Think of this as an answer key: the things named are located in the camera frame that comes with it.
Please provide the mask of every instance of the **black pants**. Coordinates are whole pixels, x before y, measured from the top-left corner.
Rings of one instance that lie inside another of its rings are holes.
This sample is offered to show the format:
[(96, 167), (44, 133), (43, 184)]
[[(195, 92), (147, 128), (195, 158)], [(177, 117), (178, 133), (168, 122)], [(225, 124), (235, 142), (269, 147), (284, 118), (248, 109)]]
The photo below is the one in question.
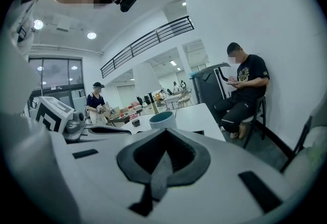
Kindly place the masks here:
[(215, 104), (219, 117), (219, 126), (226, 131), (236, 133), (239, 131), (241, 121), (254, 115), (255, 102), (247, 102), (234, 97), (222, 99)]

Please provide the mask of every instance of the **round ceiling light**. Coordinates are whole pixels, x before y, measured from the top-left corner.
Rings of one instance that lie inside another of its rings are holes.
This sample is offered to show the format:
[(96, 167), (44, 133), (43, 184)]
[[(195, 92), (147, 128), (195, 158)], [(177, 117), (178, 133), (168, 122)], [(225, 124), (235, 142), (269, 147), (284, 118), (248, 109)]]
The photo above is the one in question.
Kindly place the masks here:
[(43, 22), (41, 20), (35, 20), (34, 21), (34, 28), (36, 30), (40, 30), (43, 27)]
[(93, 32), (87, 34), (87, 38), (88, 38), (88, 39), (91, 39), (91, 40), (92, 40), (92, 39), (95, 39), (96, 36), (97, 36), (96, 33), (93, 33)]

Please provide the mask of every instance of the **gray floor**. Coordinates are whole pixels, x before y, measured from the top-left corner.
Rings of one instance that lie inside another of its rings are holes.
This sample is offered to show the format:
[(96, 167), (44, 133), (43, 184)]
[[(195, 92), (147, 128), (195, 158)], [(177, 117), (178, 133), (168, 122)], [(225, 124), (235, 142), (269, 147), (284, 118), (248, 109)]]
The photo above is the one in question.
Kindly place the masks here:
[[(227, 142), (233, 143), (237, 146), (243, 147), (247, 134), (242, 140), (240, 139), (231, 139), (229, 137), (230, 133), (223, 131), (223, 136)], [(254, 128), (252, 136), (249, 143), (246, 146), (246, 150), (256, 157), (260, 158), (267, 164), (271, 165), (277, 170), (280, 170), (284, 163), (287, 160), (286, 155), (282, 150), (267, 136), (264, 140), (261, 140), (262, 132), (258, 128)]]

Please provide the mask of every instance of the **foot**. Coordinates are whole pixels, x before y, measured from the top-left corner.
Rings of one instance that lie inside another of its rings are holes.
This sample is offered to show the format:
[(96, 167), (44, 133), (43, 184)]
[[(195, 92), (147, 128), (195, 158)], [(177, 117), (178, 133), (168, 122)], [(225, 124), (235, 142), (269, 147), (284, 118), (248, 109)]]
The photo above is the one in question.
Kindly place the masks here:
[(231, 139), (236, 139), (236, 138), (238, 138), (238, 136), (239, 136), (239, 133), (238, 132), (232, 132), (232, 133), (230, 133), (230, 138)]
[(245, 136), (246, 128), (247, 128), (246, 124), (242, 124), (242, 123), (240, 124), (239, 139), (242, 139)]

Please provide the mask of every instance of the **black metal railing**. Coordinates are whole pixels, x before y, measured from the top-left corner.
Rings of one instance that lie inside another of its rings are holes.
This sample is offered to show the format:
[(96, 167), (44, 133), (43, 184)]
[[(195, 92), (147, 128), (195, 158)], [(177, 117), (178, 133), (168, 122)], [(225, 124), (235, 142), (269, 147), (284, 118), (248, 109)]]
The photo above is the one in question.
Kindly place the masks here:
[(109, 62), (107, 62), (101, 68), (102, 78), (105, 78), (119, 66), (123, 65), (140, 53), (143, 53), (147, 49), (163, 41), (166, 41), (169, 38), (191, 30), (194, 30), (194, 27), (190, 21), (189, 16), (185, 16), (169, 22), (151, 31), (150, 33), (147, 33), (146, 35), (131, 43), (125, 49), (116, 54)]

